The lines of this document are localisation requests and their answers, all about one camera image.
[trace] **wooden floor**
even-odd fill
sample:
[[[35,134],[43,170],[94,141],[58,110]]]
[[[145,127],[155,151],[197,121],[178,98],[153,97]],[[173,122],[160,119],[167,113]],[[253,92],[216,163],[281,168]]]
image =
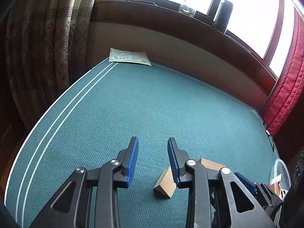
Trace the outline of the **wooden floor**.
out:
[[[0,179],[1,179],[0,180],[0,199],[1,199],[1,201],[4,200],[4,193],[5,193],[6,183],[7,183],[8,177],[9,177],[10,170],[13,166],[14,160],[15,160],[23,142],[25,141],[25,138],[26,138],[26,136],[24,135],[19,139],[16,147],[13,150],[13,153],[11,154],[6,166],[4,167],[4,170],[2,171],[3,174],[0,175]]]

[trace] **blue gripper pad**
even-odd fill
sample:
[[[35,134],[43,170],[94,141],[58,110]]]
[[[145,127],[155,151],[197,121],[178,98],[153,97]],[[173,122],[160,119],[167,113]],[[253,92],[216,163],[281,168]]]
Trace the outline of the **blue gripper pad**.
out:
[[[177,164],[177,159],[176,159],[176,155],[175,155],[175,152],[173,149],[173,145],[172,145],[170,139],[168,140],[168,156],[169,156],[169,160],[170,160],[173,181],[175,182],[176,186],[178,187],[181,182],[180,177],[179,177],[179,167]]]
[[[239,173],[235,173],[235,176],[242,182],[242,184],[244,184],[244,186],[249,190],[249,192],[255,196],[257,194],[257,190],[255,188],[255,185],[248,181],[246,178],[244,178],[241,174]]]
[[[135,171],[135,166],[136,166],[136,161],[137,161],[137,155],[138,155],[138,138],[136,138],[133,150],[131,153],[131,157],[128,163],[127,167],[127,180],[126,180],[126,186],[129,187],[133,181],[134,177],[134,171]]]

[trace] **clear plastic container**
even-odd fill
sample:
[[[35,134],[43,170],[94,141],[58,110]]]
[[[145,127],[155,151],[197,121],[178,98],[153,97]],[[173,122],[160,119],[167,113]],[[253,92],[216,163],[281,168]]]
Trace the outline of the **clear plastic container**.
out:
[[[194,8],[188,7],[185,4],[181,4],[179,6],[178,12],[188,15],[190,17],[194,17],[196,10]]]
[[[275,193],[278,195],[278,196],[281,196],[282,197],[282,193],[279,192],[279,187],[281,190],[289,190],[290,187],[291,187],[291,180],[290,180],[290,176],[289,176],[289,173],[288,173],[288,169],[285,165],[285,163],[283,162],[283,160],[281,159],[277,159],[275,161],[275,165],[273,166],[272,170],[271,170],[271,173],[270,173],[270,180],[269,180],[269,186],[275,182],[274,179],[277,179],[277,176],[279,175],[282,175],[281,176],[281,180],[279,181],[279,183],[275,183]]]

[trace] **metal pivot screw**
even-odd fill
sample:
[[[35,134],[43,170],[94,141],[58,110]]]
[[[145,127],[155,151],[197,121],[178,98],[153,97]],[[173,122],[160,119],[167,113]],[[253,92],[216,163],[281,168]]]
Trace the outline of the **metal pivot screw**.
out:
[[[81,173],[83,173],[85,171],[85,169],[83,168],[83,167],[78,167],[77,169],[76,169],[76,172],[78,173],[78,174],[81,174]]]
[[[187,160],[187,165],[194,166],[194,165],[196,165],[196,161],[193,159],[189,159],[189,160]]]
[[[120,162],[119,162],[119,160],[117,160],[117,159],[113,159],[113,160],[111,160],[111,162],[110,162],[110,164],[111,165],[118,165]]]
[[[224,167],[224,168],[222,168],[222,173],[224,173],[224,174],[229,174],[231,171],[228,169],[228,168],[226,168],[226,167]]]

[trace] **white stripe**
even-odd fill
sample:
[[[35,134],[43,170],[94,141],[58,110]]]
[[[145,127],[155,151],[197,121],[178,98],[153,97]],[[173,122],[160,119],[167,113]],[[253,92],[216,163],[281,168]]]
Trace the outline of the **white stripe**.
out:
[[[27,199],[27,195],[29,193],[29,189],[31,187],[34,175],[38,169],[38,166],[42,160],[42,157],[44,156],[49,144],[51,143],[51,141],[53,140],[53,138],[55,137],[55,135],[57,134],[57,132],[59,131],[59,129],[61,128],[61,126],[63,125],[63,123],[65,122],[65,120],[69,117],[69,115],[72,113],[72,111],[76,108],[76,106],[80,103],[81,100],[83,100],[83,98],[88,94],[88,92],[108,73],[110,72],[110,70],[112,68],[114,68],[118,63],[116,63],[113,67],[111,67],[103,76],[101,76],[91,87],[89,90],[86,91],[86,93],[77,101],[77,103],[73,106],[73,108],[69,111],[69,113],[65,116],[65,118],[62,120],[62,122],[60,123],[60,125],[58,126],[58,128],[56,129],[56,131],[54,132],[54,134],[52,135],[52,137],[49,139],[48,143],[46,144],[45,148],[43,149],[42,154],[40,155],[37,164],[34,168],[34,171],[31,175],[31,178],[29,180],[28,186],[26,188],[26,192],[25,192],[25,196],[24,196],[24,201],[23,201],[23,207],[22,207],[22,221],[21,221],[21,227],[23,228],[23,221],[24,221],[24,210],[25,210],[25,204],[26,204],[26,199]]]
[[[35,124],[35,126],[33,127],[33,129],[31,130],[31,132],[28,134],[27,138],[25,139],[25,141],[23,142],[19,152],[17,153],[17,156],[14,160],[14,163],[13,163],[13,166],[11,168],[11,171],[9,172],[9,177],[7,179],[7,183],[6,183],[6,187],[5,187],[5,194],[4,194],[4,205],[6,205],[6,195],[7,195],[7,189],[9,188],[9,182],[10,182],[10,179],[11,179],[11,175],[13,173],[13,169],[15,167],[15,164],[19,158],[19,155],[23,149],[23,147],[25,146],[26,142],[28,141],[29,137],[31,136],[31,134],[33,133],[33,131],[35,130],[35,128],[38,126],[38,124],[40,123],[40,121],[44,118],[44,116],[48,113],[48,111],[53,107],[53,105],[55,105],[55,103],[73,86],[75,85],[78,81],[80,81],[84,76],[86,76],[89,72],[91,72],[91,70],[89,70],[87,73],[85,73],[83,76],[81,76],[76,82],[74,82],[67,90],[64,91],[63,94],[61,94],[59,96],[58,99],[55,100],[54,103],[51,104],[51,106],[47,109],[47,111],[42,115],[42,117],[38,120],[38,122]]]
[[[234,100],[240,102],[241,104],[247,106],[248,108],[250,108],[250,106],[248,106],[247,104],[243,103],[242,101],[236,99],[235,97],[229,95],[228,93],[225,93],[225,92],[223,92],[222,90],[217,89],[216,87],[213,87],[213,86],[211,86],[211,85],[209,85],[209,84],[207,84],[207,83],[205,83],[205,82],[203,82],[203,81],[200,81],[200,80],[198,80],[198,79],[196,79],[196,78],[193,78],[193,77],[191,77],[191,76],[189,76],[189,75],[183,74],[183,73],[181,73],[181,72],[178,72],[178,71],[176,71],[176,70],[173,70],[173,69],[171,69],[171,68],[168,68],[168,67],[165,67],[165,66],[156,64],[156,63],[152,63],[152,65],[155,65],[155,66],[158,66],[158,67],[161,67],[161,68],[164,68],[164,69],[168,69],[168,70],[173,71],[173,72],[175,72],[175,73],[178,73],[178,74],[181,74],[181,75],[183,75],[183,76],[186,76],[186,77],[188,77],[188,78],[190,78],[190,79],[192,79],[192,80],[198,81],[199,83],[202,83],[202,84],[204,84],[204,85],[206,85],[206,86],[208,86],[208,87],[211,87],[211,88],[213,88],[213,89],[215,89],[215,90],[217,90],[217,91],[219,91],[219,92],[221,92],[221,93],[223,93],[223,94],[229,96],[230,98],[233,98]]]
[[[48,135],[48,133],[50,132],[50,130],[52,129],[52,127],[55,125],[55,123],[58,121],[58,119],[61,117],[61,115],[65,112],[65,110],[70,106],[70,104],[80,95],[80,93],[82,93],[82,91],[89,85],[92,83],[93,80],[95,80],[103,71],[105,71],[110,65],[112,65],[112,63],[110,63],[108,66],[106,66],[98,75],[96,75],[89,83],[87,83],[82,89],[80,92],[77,93],[77,95],[67,104],[67,106],[61,111],[61,113],[57,116],[57,118],[55,119],[55,121],[52,123],[52,125],[48,128],[48,130],[46,131],[45,135],[42,137],[42,139],[40,140],[38,146],[36,147],[26,169],[25,169],[25,172],[23,174],[23,177],[22,177],[22,180],[21,180],[21,184],[20,184],[20,187],[19,187],[19,191],[18,191],[18,195],[17,195],[17,203],[16,203],[16,213],[15,213],[15,220],[17,220],[17,214],[18,214],[18,205],[19,205],[19,198],[20,198],[20,193],[21,193],[21,189],[23,187],[23,183],[24,183],[24,179],[25,179],[25,176],[29,170],[29,167],[34,159],[34,157],[36,156],[36,153],[40,147],[40,145],[42,144],[42,142],[44,141],[45,137]]]

